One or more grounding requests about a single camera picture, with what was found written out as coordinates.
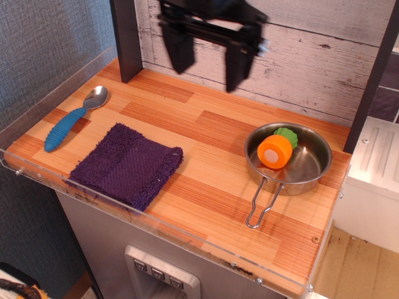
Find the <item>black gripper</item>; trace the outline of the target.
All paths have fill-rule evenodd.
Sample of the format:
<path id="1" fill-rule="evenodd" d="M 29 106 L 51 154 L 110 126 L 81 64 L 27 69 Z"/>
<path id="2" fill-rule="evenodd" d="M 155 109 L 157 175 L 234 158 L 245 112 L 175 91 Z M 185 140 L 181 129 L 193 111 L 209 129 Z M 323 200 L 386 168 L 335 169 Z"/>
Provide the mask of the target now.
<path id="1" fill-rule="evenodd" d="M 173 69 L 195 63 L 194 38 L 226 47 L 226 91 L 249 77 L 255 56 L 264 55 L 267 16 L 247 1 L 160 1 L 163 40 Z"/>

